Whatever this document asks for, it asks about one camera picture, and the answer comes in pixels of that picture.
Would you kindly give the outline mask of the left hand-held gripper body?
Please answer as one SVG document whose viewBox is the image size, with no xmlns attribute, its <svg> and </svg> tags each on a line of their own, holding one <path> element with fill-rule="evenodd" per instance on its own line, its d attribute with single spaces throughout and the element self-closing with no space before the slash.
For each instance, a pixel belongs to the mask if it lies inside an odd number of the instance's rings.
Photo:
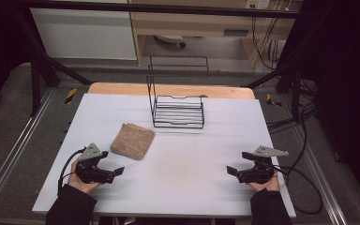
<svg viewBox="0 0 360 225">
<path fill-rule="evenodd" d="M 85 147 L 78 157 L 75 173 L 84 183 L 111 184 L 114 179 L 113 171 L 102 170 L 98 163 L 102 160 L 98 156 L 101 151 L 94 143 Z"/>
</svg>

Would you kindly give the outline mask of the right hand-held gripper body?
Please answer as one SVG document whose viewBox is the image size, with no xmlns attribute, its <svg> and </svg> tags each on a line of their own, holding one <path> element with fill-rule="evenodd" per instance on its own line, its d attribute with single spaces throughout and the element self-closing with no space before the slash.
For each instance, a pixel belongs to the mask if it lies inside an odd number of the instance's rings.
<svg viewBox="0 0 360 225">
<path fill-rule="evenodd" d="M 240 183 L 259 183 L 264 184 L 271 179 L 274 174 L 273 157 L 286 157 L 287 151 L 277 150 L 267 146 L 259 146 L 251 153 L 257 158 L 251 160 L 254 166 L 251 169 L 237 171 L 235 176 Z"/>
</svg>

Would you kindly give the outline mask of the beige towel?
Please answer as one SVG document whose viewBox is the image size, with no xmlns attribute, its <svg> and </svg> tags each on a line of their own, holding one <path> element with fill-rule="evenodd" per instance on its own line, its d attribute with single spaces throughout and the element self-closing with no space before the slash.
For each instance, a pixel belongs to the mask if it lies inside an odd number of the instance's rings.
<svg viewBox="0 0 360 225">
<path fill-rule="evenodd" d="M 141 160 L 155 138 L 152 129 L 135 124 L 123 124 L 112 141 L 110 149 L 115 154 Z"/>
</svg>

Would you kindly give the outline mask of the black wire rack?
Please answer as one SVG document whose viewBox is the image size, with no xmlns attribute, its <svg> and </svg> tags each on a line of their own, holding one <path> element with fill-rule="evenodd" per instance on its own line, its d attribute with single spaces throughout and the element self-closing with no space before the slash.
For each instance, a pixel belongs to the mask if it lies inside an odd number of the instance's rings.
<svg viewBox="0 0 360 225">
<path fill-rule="evenodd" d="M 210 77 L 206 56 L 150 55 L 146 83 L 155 128 L 203 128 L 206 94 L 195 82 Z"/>
</svg>

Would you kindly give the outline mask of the person's left hand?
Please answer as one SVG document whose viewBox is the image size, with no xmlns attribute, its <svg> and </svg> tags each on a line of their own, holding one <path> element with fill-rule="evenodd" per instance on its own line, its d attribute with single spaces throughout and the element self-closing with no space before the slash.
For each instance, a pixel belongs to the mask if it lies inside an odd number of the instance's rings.
<svg viewBox="0 0 360 225">
<path fill-rule="evenodd" d="M 75 160 L 71 164 L 71 174 L 69 175 L 67 183 L 85 194 L 90 194 L 93 190 L 100 186 L 100 183 L 84 183 L 75 173 L 77 163 L 78 161 Z"/>
</svg>

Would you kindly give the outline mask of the white table mat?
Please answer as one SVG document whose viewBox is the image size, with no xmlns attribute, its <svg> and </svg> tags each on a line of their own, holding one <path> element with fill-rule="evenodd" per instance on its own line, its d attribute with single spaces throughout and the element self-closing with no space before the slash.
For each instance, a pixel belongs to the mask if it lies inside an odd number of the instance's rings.
<svg viewBox="0 0 360 225">
<path fill-rule="evenodd" d="M 254 191 L 227 173 L 245 170 L 242 157 L 272 142 L 256 99 L 203 100 L 203 128 L 156 128 L 140 160 L 109 154 L 99 162 L 123 174 L 93 191 L 98 214 L 134 217 L 244 218 Z M 57 154 L 33 210 L 46 213 L 57 196 L 57 181 L 71 154 L 94 143 L 108 150 L 121 126 L 153 126 L 147 96 L 86 94 Z"/>
</svg>

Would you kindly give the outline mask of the yellow black floor tape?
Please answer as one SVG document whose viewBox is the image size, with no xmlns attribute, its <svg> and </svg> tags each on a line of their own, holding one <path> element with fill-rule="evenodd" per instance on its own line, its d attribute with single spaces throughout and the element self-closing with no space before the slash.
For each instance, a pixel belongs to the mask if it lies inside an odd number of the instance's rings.
<svg viewBox="0 0 360 225">
<path fill-rule="evenodd" d="M 273 106 L 276 106 L 276 107 L 282 107 L 282 104 L 280 102 L 275 102 L 271 95 L 270 94 L 266 94 L 266 103 L 268 105 L 273 105 Z"/>
<path fill-rule="evenodd" d="M 74 98 L 76 92 L 77 92 L 77 88 L 72 88 L 69 90 L 66 100 L 65 100 L 65 104 L 70 104 L 70 102 Z"/>
</svg>

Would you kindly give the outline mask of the wooden table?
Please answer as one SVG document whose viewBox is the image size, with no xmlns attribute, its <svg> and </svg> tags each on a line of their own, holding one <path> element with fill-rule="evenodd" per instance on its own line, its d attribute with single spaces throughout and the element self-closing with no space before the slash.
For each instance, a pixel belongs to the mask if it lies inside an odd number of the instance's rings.
<svg viewBox="0 0 360 225">
<path fill-rule="evenodd" d="M 220 85 L 180 85 L 180 84 L 155 84 L 148 89 L 147 84 L 126 82 L 95 82 L 90 85 L 89 94 L 104 95 L 140 95 L 149 94 L 185 97 L 207 96 L 209 98 L 242 98 L 254 99 L 255 95 L 249 88 L 229 87 Z"/>
</svg>

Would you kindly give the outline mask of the white cabinet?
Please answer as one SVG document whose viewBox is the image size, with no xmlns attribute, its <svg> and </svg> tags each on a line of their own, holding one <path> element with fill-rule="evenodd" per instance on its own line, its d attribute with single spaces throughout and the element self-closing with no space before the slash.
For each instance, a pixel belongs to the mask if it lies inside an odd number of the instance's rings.
<svg viewBox="0 0 360 225">
<path fill-rule="evenodd" d="M 128 12 L 32 8 L 47 54 L 53 58 L 137 58 Z"/>
</svg>

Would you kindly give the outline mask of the white chair base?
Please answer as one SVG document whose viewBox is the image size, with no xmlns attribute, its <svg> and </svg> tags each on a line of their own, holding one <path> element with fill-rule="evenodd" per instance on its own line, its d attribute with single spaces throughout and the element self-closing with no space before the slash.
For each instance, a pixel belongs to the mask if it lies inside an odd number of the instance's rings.
<svg viewBox="0 0 360 225">
<path fill-rule="evenodd" d="M 156 38 L 164 41 L 164 42 L 168 42 L 171 44 L 177 44 L 179 45 L 181 48 L 185 48 L 187 46 L 186 42 L 184 41 L 184 39 L 181 36 L 160 36 L 160 35 L 156 35 Z"/>
</svg>

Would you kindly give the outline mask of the light wooden desk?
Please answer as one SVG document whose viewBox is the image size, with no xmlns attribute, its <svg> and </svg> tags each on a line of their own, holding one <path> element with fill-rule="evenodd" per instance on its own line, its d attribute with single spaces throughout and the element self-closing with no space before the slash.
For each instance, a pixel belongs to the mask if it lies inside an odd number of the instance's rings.
<svg viewBox="0 0 360 225">
<path fill-rule="evenodd" d="M 127 0 L 130 4 L 246 8 L 247 0 Z M 268 9 L 285 10 L 292 0 L 270 0 Z M 253 18 L 171 13 L 130 14 L 134 35 L 239 38 L 252 68 L 261 64 L 263 50 L 271 40 L 288 38 L 293 19 Z"/>
</svg>

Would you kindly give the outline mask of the white power strip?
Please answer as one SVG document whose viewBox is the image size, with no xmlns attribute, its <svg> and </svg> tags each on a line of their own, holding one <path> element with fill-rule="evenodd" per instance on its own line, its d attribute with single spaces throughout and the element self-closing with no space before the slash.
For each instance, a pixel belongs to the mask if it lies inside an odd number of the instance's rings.
<svg viewBox="0 0 360 225">
<path fill-rule="evenodd" d="M 270 0 L 247 0 L 246 8 L 251 9 L 268 9 Z"/>
</svg>

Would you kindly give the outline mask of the aluminium floor rail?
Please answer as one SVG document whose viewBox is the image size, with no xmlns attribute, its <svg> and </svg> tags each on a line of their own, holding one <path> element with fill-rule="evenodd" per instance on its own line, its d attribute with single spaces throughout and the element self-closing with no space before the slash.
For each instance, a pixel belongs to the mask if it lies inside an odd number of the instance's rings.
<svg viewBox="0 0 360 225">
<path fill-rule="evenodd" d="M 294 133 L 296 134 L 299 142 L 302 144 L 302 149 L 304 150 L 303 157 L 318 190 L 322 194 L 322 202 L 329 218 L 332 221 L 332 224 L 348 225 L 347 219 L 338 204 L 335 194 L 323 173 L 323 169 L 313 155 L 312 148 L 308 144 L 307 133 L 301 127 L 296 127 L 294 129 Z"/>
<path fill-rule="evenodd" d="M 11 147 L 10 152 L 8 153 L 5 161 L 0 167 L 0 192 L 2 191 L 6 181 L 8 180 L 11 172 L 13 171 L 13 168 L 17 164 L 17 161 L 19 160 L 21 154 L 23 153 L 23 149 L 32 137 L 40 119 L 48 108 L 54 92 L 55 88 L 47 89 L 47 91 L 43 95 L 42 100 L 40 101 L 40 108 L 33 116 L 29 118 L 20 136 L 18 137 L 14 145 Z"/>
</svg>

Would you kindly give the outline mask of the black frame stand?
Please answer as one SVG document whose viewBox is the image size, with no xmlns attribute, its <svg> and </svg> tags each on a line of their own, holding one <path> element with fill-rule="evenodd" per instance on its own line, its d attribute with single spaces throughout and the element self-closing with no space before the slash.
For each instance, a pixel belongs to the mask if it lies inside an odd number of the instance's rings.
<svg viewBox="0 0 360 225">
<path fill-rule="evenodd" d="M 70 70 L 68 67 L 60 64 L 58 61 L 51 58 L 43 46 L 42 40 L 38 33 L 37 27 L 33 24 L 31 12 L 25 8 L 16 8 L 13 14 L 22 29 L 27 41 L 31 63 L 31 78 L 32 78 L 32 112 L 34 116 L 41 109 L 42 97 L 40 79 L 43 79 L 48 87 L 57 87 L 60 83 L 56 74 L 56 70 L 65 73 L 70 78 L 82 84 L 90 85 L 93 82 Z"/>
<path fill-rule="evenodd" d="M 254 89 L 259 85 L 266 83 L 275 77 L 279 76 L 276 90 L 279 94 L 284 94 L 289 89 L 292 90 L 292 104 L 291 116 L 294 121 L 300 122 L 301 116 L 299 115 L 299 100 L 301 88 L 301 72 L 302 63 L 296 61 L 288 61 L 283 65 L 277 67 L 274 71 L 264 75 L 260 79 L 245 85 L 245 88 Z"/>
</svg>

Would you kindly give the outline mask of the black frame crossbar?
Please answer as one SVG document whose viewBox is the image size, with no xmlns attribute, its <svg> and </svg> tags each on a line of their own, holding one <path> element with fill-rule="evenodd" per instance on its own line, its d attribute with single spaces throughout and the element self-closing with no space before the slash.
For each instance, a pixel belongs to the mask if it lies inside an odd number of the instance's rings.
<svg viewBox="0 0 360 225">
<path fill-rule="evenodd" d="M 215 15 L 215 16 L 280 18 L 280 19 L 308 19 L 314 16 L 312 12 L 263 10 L 263 9 L 238 9 L 238 8 L 220 8 L 220 7 L 120 4 L 120 3 L 54 1 L 54 0 L 15 0 L 15 3 L 22 7 L 27 7 L 27 8 L 72 9 L 72 10 L 94 10 L 94 11 L 171 13 L 171 14 Z"/>
</svg>

